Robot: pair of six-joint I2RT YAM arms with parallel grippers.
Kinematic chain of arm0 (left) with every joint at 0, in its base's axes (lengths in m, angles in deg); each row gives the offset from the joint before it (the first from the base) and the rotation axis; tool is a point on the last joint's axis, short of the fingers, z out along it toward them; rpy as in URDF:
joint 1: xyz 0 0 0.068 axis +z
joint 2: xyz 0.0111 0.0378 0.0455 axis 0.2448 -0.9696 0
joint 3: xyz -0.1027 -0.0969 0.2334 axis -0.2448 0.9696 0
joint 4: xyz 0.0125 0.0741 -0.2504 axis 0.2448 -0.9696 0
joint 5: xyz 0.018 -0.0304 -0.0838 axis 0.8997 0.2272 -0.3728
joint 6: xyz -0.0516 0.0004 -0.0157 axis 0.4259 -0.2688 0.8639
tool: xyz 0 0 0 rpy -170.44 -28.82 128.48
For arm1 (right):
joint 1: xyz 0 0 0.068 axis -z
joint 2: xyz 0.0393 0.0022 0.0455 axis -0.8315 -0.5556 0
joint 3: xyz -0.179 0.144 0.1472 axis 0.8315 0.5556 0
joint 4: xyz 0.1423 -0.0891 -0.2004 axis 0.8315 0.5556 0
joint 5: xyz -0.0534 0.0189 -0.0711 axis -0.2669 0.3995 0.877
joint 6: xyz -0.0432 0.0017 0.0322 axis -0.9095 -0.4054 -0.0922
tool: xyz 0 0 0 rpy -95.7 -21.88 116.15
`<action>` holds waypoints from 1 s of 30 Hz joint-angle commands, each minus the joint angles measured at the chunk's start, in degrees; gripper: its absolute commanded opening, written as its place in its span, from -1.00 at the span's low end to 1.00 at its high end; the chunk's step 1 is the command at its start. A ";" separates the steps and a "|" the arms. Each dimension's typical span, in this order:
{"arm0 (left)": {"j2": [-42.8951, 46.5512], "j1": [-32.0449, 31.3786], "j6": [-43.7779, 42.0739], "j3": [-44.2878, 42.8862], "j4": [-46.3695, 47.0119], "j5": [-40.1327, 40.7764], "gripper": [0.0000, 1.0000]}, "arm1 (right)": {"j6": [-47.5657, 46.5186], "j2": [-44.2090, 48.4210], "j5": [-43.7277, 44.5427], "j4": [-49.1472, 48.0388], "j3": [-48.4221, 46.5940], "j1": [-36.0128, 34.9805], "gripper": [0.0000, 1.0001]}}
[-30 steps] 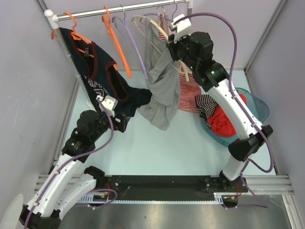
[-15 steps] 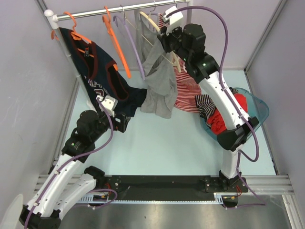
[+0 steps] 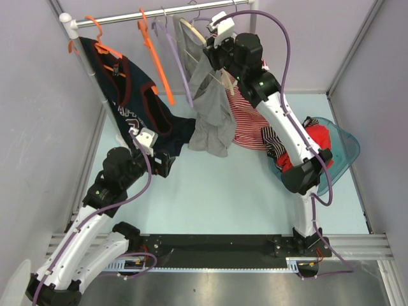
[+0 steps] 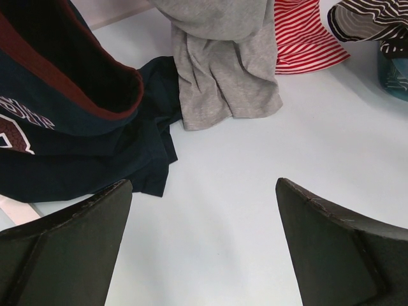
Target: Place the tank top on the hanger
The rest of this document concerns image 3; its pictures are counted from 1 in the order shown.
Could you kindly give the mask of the cream plastic hanger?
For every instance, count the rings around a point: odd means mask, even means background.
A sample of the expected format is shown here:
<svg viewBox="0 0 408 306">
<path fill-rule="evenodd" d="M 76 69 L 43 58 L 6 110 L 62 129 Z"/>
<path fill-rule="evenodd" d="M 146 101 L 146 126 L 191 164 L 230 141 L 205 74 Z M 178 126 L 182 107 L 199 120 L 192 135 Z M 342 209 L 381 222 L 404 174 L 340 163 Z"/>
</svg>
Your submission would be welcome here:
<svg viewBox="0 0 408 306">
<path fill-rule="evenodd" d="M 197 30 L 197 28 L 195 28 L 194 25 L 191 25 L 189 23 L 189 21 L 187 21 L 184 18 L 180 18 L 179 22 L 182 25 L 184 25 L 186 28 L 188 28 L 193 33 L 193 35 L 197 37 L 198 41 L 202 45 L 206 45 L 205 37 L 199 32 L 199 30 Z M 228 76 L 225 69 L 221 69 L 221 81 L 220 81 L 220 84 L 222 84 L 225 89 L 228 89 L 232 96 L 235 95 L 234 89 L 233 89 L 233 83 L 231 82 L 231 80 L 230 80 L 230 78 L 229 78 L 229 76 Z"/>
</svg>

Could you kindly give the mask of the grey tank top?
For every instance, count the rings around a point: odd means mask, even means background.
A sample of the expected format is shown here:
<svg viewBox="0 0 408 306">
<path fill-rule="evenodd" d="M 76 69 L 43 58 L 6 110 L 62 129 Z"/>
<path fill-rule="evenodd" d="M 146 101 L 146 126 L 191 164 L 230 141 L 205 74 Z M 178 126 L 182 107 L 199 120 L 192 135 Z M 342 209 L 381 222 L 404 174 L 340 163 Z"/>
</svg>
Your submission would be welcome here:
<svg viewBox="0 0 408 306">
<path fill-rule="evenodd" d="M 188 147 L 226 157 L 235 135 L 236 122 L 226 89 L 220 84 L 221 72 L 213 70 L 203 52 L 205 45 L 179 22 L 180 18 L 179 15 L 173 16 L 175 41 L 196 111 L 194 133 Z"/>
</svg>

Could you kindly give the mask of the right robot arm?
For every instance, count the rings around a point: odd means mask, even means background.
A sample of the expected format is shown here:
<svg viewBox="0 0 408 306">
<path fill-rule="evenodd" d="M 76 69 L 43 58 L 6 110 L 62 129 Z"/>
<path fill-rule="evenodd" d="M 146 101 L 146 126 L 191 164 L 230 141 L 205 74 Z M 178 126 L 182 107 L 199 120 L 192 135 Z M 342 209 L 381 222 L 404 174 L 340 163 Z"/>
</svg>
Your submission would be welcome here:
<svg viewBox="0 0 408 306">
<path fill-rule="evenodd" d="M 332 160 L 331 150 L 321 149 L 292 113 L 282 84 L 263 67 L 258 35 L 211 36 L 203 52 L 214 70 L 225 69 L 237 81 L 241 95 L 268 121 L 288 153 L 293 166 L 281 175 L 281 180 L 296 195 L 293 245 L 298 254 L 310 255 L 322 235 L 313 202 L 320 176 Z"/>
</svg>

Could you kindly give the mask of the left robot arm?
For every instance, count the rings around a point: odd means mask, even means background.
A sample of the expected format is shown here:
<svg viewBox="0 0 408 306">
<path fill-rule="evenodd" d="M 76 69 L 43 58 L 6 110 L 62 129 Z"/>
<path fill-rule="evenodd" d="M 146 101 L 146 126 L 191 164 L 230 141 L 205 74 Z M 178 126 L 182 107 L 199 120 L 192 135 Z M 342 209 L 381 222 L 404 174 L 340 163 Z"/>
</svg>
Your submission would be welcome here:
<svg viewBox="0 0 408 306">
<path fill-rule="evenodd" d="M 47 262 L 31 274 L 25 294 L 33 305 L 78 305 L 89 284 L 117 258 L 140 258 L 141 273 L 156 267 L 157 257 L 143 247 L 140 230 L 124 221 L 113 226 L 102 246 L 87 251 L 100 229 L 132 200 L 127 190 L 144 174 L 166 178 L 174 161 L 167 152 L 108 151 L 76 219 Z"/>
</svg>

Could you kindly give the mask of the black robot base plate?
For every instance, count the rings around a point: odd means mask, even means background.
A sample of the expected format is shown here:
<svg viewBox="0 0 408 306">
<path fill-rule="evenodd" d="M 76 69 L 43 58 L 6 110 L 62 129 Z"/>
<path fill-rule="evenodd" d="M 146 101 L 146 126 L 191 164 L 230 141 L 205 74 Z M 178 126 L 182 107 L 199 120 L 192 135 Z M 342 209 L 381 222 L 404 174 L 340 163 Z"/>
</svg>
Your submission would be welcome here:
<svg viewBox="0 0 408 306">
<path fill-rule="evenodd" d="M 307 265 L 318 266 L 320 260 L 329 258 L 331 252 L 321 239 L 303 244 L 299 238 L 282 235 L 145 235 L 131 239 L 127 257 L 141 256 L 147 263 L 150 258 L 158 260 L 186 260 L 188 263 L 231 263 L 247 260 L 250 266 L 261 262 L 271 263 L 278 258 L 296 258 Z"/>
</svg>

